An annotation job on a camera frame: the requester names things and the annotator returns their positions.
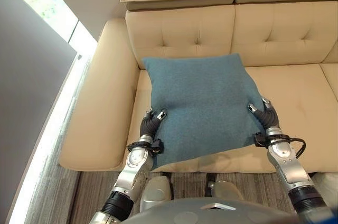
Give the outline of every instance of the stitched seam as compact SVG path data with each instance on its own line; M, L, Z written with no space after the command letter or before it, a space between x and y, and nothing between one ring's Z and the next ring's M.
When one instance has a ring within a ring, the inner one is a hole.
M312 27L313 27L313 23L314 23L314 21L315 21L315 17L314 17L314 13L313 13L313 11L315 10L314 6L315 6L315 5L312 4L312 10L311 10L311 12L312 12L312 21L311 21L311 25L310 25L309 29L307 30L305 36L302 38L302 39L304 40L304 43L305 43L305 38L306 38L307 35L310 33L310 31L311 31L311 29L312 29Z
M230 51L229 51L229 53L232 53L234 26L235 26L235 23L236 23L236 6L234 6L234 5L233 5L233 21L232 22L233 22L233 25L232 25L232 34L231 34L231 40L230 40Z
M163 47L163 57L165 57L164 53L164 34L163 34L163 12L161 13L161 34L162 34L162 47Z
M325 56L325 58L322 60L321 63L323 63L327 59L328 55L330 55L331 51L333 50L334 46L336 45L336 42L338 42L338 39L335 42L333 42L332 48L329 50L328 54Z
M271 24L271 30L270 30L270 33L269 33L268 37L265 39L266 42L269 41L270 36L271 36L271 34L272 34L272 32L273 32L273 29L274 29L274 25L275 25L275 6L276 6L276 5L274 4L274 5L273 5L273 23Z
M319 67L321 68L321 70L322 70L322 72L323 72L323 74L324 74L324 77L325 77L325 79L326 79L326 81L327 81L327 84L330 86L330 88L331 88L331 90L332 90L332 93L333 93L334 97L335 97L335 98L337 99L337 101L338 101L338 96L335 95L335 93L334 93L334 91L333 91L333 88L332 88L330 82L328 81L328 78L327 78L327 76L326 76L326 73L325 73L323 67L321 66L321 64L319 64Z

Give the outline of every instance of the robot finger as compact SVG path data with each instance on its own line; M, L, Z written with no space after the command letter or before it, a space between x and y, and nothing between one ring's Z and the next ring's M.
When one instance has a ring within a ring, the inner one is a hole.
M166 109L163 109L157 116L156 118L160 121L162 121L168 114L168 111Z
M267 99L264 96L262 96L262 101L263 101L264 107L266 109L273 108L273 105L272 105L272 103L271 103L271 101L269 99Z
M153 117L154 113L153 113L153 109L149 109L146 111L146 113L144 114L143 118L146 119L151 119Z
M257 108L253 105L253 104L249 104L248 105L248 110L251 112L251 113L255 113L255 111L257 110Z

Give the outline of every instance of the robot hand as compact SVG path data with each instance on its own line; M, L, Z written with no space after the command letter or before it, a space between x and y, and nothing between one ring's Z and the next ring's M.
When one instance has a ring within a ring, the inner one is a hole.
M167 110L164 109L160 112L158 116L154 116L153 110L148 110L141 122L141 126L139 129L140 136L149 136L152 139L155 137L155 133L157 132L159 125L163 118L167 115Z
M298 157L305 150L304 140L290 138L282 133L279 127L277 113L271 102L262 97L264 111L258 110L253 104L248 109L262 124L266 135L255 135L255 145L268 149L268 159L275 167L279 180L290 197L298 215L306 222L312 223L313 218L320 213L331 216L332 213L325 205L323 198L317 192L311 178L298 161ZM300 141L303 147L295 154L290 142Z
M154 141L154 137L166 115L166 110L162 110L157 116L154 116L152 110L146 112L140 126L140 138L127 146L130 153L126 165L106 203L101 211L95 213L90 224L120 223L128 218L153 167L153 156L163 150L161 140Z
M262 97L262 101L264 104L264 111L257 109L253 104L248 105L249 111L251 111L262 124L266 135L283 134L279 127L278 115L272 103L265 97Z

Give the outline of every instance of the beige sofa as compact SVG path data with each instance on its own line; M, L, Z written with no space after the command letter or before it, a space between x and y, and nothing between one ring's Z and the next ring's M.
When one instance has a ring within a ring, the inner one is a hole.
M60 164L79 171L122 169L125 147L138 139L143 113L151 105L143 57L239 52L260 93L273 101L283 131L306 140L300 162L307 172L338 172L337 16L337 1L317 1L138 10L108 21ZM252 145L157 171L265 173L274 168L266 149Z

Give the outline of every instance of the silver metal joint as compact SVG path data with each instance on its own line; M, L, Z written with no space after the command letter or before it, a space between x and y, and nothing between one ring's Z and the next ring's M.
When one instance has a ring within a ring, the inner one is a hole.
M157 118L162 121L167 115L167 111L164 109L162 110L158 115L157 115Z
M262 96L262 101L265 102L266 104L269 104L270 103L270 100L268 100L267 98L263 97Z
M153 142L153 138L150 137L150 136L148 136L148 135L142 135L142 136L138 139L138 141L146 141L146 142L148 142L148 143L151 143L151 142Z
M265 130L265 134L267 136L271 136L271 135L280 135L280 134L283 134L283 132L281 131L279 127L269 127Z
M248 105L248 110L249 110L251 113L254 113L254 112L257 110L257 108L256 108L253 104L249 104L249 105Z
M116 217L106 214L104 212L96 212L89 224L114 224L114 223L120 223L120 221Z

